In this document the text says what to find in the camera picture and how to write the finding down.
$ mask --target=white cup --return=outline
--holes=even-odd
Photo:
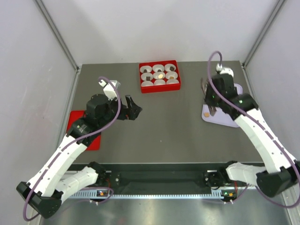
[[[154,86],[158,86],[158,85],[165,85],[165,81],[164,81],[164,80],[161,80],[161,79],[156,80],[156,81],[154,82]]]
[[[172,71],[175,71],[176,70],[176,66],[169,63],[169,64],[166,64],[165,65],[165,71],[167,72],[172,72]]]
[[[174,83],[179,83],[179,80],[176,79],[167,80],[166,84],[174,84]]]
[[[153,86],[153,83],[151,81],[144,81],[141,84],[142,87],[149,87],[149,86]]]
[[[153,79],[152,73],[143,73],[143,74],[141,75],[141,79],[142,79],[143,81],[146,81],[147,78],[151,81],[151,80]]]
[[[165,70],[165,67],[161,64],[156,64],[152,68],[154,72],[164,72]]]
[[[164,79],[165,73],[164,72],[156,72],[153,74],[154,79]]]
[[[152,71],[151,66],[143,66],[143,67],[140,68],[141,73],[150,73],[151,71]]]
[[[170,79],[177,79],[178,74],[177,74],[176,72],[172,71],[172,72],[166,73],[166,74],[165,74],[165,77],[166,77],[168,80],[170,80]]]

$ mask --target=purple cable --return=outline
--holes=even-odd
[[[104,199],[103,201],[101,202],[96,202],[96,204],[103,204],[105,202],[107,202],[112,196],[113,196],[113,189],[110,188],[110,187],[89,187],[89,188],[83,188],[82,190],[95,190],[95,189],[107,189],[109,190],[111,193],[110,195]],[[70,209],[72,206],[78,204],[78,203],[82,203],[82,202],[90,202],[92,200],[90,199],[82,199],[82,200],[79,200],[79,201],[76,201],[75,203],[69,205],[68,207],[66,207],[65,209],[63,209],[62,211],[60,211],[58,214],[55,214],[55,217],[51,217],[50,220],[55,220],[57,219],[57,217],[59,217],[61,214],[63,214],[65,211],[67,211],[68,209]]]
[[[211,79],[211,74],[210,74],[210,63],[211,63],[211,60],[212,58],[214,57],[215,54],[219,54],[220,56],[220,65],[222,65],[222,54],[220,51],[214,51],[211,55],[210,55],[210,58],[208,59],[208,62],[207,62],[207,76],[208,76],[208,80],[210,82],[210,85],[211,87],[213,88],[213,90],[215,91],[215,93],[224,101],[226,102],[228,105],[230,105],[231,107],[233,107],[234,109],[236,109],[237,111],[239,111],[241,114],[243,114],[244,116],[248,117],[249,119],[251,119],[255,124],[257,124],[263,131],[265,131],[265,133],[268,135],[268,137],[275,143],[275,145],[279,148],[279,150],[282,152],[282,154],[286,157],[286,159],[289,161],[289,163],[291,164],[293,170],[295,171],[295,174],[296,174],[296,177],[298,179],[298,184],[299,184],[299,187],[300,187],[300,174],[299,174],[299,171],[297,170],[297,167],[295,166],[294,162],[292,161],[292,159],[289,157],[289,155],[285,152],[284,148],[282,148],[280,146],[280,144],[274,140],[274,137],[268,132],[265,130],[264,126],[262,124],[260,124],[256,119],[254,119],[252,116],[248,115],[244,110],[240,109],[239,107],[235,106],[233,103],[231,103],[230,101],[228,101],[225,97],[223,97],[221,95],[221,93],[217,90],[217,88],[215,87],[215,85],[213,84],[212,82],[212,79]],[[296,207],[297,205],[299,205],[300,203],[300,195],[298,197],[298,200],[293,204],[293,205],[281,205],[273,200],[271,200],[270,198],[268,198],[257,186],[256,186],[256,189],[258,190],[258,192],[265,198],[267,199],[269,202],[277,205],[277,206],[280,206],[282,208],[286,208],[286,209],[291,209],[291,208],[294,208]]]
[[[98,134],[98,133],[104,131],[105,129],[109,128],[109,127],[117,120],[117,118],[118,118],[118,116],[119,116],[119,113],[120,113],[120,111],[121,111],[121,99],[120,99],[120,95],[119,95],[119,93],[118,93],[117,88],[113,85],[113,83],[112,83],[109,79],[107,79],[106,77],[100,76],[100,77],[98,78],[98,81],[101,81],[101,80],[104,80],[106,83],[109,83],[109,84],[112,86],[113,90],[116,92],[116,95],[117,95],[117,101],[118,101],[118,110],[117,110],[117,113],[116,113],[115,117],[113,118],[112,121],[110,121],[108,124],[106,124],[106,125],[105,125],[104,127],[102,127],[101,129],[96,130],[96,131],[94,131],[94,132],[92,132],[92,133],[90,133],[90,134],[81,136],[81,137],[76,138],[75,140],[71,141],[69,144],[67,144],[65,147],[63,147],[63,148],[61,149],[62,152],[63,152],[67,147],[69,147],[71,144],[73,144],[73,143],[75,143],[75,142],[77,142],[77,141],[79,141],[79,140],[81,140],[81,139],[84,139],[84,138],[86,138],[86,137],[89,137],[89,136],[92,136],[92,135],[95,135],[95,134]],[[59,152],[59,153],[53,158],[53,160],[52,160],[52,161],[50,162],[50,164],[48,165],[48,169],[50,169],[50,167],[53,165],[53,163],[56,161],[56,159],[57,159],[60,155],[61,155],[61,153]],[[33,194],[33,192],[34,192],[34,190],[37,188],[37,186],[38,186],[38,184],[40,183],[40,181],[42,180],[42,178],[43,178],[43,177],[46,175],[46,173],[48,172],[48,169],[45,169],[45,171],[42,173],[42,175],[38,178],[37,182],[34,184],[34,186],[33,186],[32,189],[30,190],[30,192],[29,192],[29,194],[27,195],[27,198],[26,198],[26,200],[25,200],[25,204],[24,204],[24,207],[23,207],[23,219],[24,219],[25,221],[27,221],[27,222],[28,222],[28,221],[34,220],[34,219],[39,215],[39,214],[36,214],[36,215],[35,215],[34,217],[32,217],[32,218],[27,218],[27,216],[26,216],[27,205],[28,205],[29,199],[31,198],[31,196],[32,196],[32,194]]]

